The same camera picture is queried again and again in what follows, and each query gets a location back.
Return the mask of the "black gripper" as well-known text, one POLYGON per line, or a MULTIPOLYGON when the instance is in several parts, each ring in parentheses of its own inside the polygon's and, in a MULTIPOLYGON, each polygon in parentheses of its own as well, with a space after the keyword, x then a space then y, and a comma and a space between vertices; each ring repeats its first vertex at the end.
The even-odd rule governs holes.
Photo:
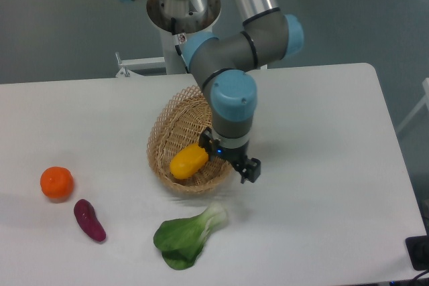
POLYGON ((226 138, 220 135, 212 136, 212 129, 206 127, 199 136, 198 146, 205 150, 208 160, 219 158, 229 162, 241 176, 241 183, 254 183, 261 174, 261 161, 247 157, 249 136, 226 138))

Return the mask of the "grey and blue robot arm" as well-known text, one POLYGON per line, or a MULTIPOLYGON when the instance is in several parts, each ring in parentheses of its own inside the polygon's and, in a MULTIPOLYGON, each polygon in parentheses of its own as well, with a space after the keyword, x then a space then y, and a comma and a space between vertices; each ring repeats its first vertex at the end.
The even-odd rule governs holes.
POLYGON ((283 14, 276 0, 235 0, 243 30, 221 40, 211 32, 220 0, 146 1, 152 23, 169 35, 163 46, 166 69, 193 75, 211 108, 212 125, 198 144, 209 157, 229 162, 243 182, 254 182, 261 163, 247 155, 257 106, 250 71, 299 52, 301 23, 283 14))

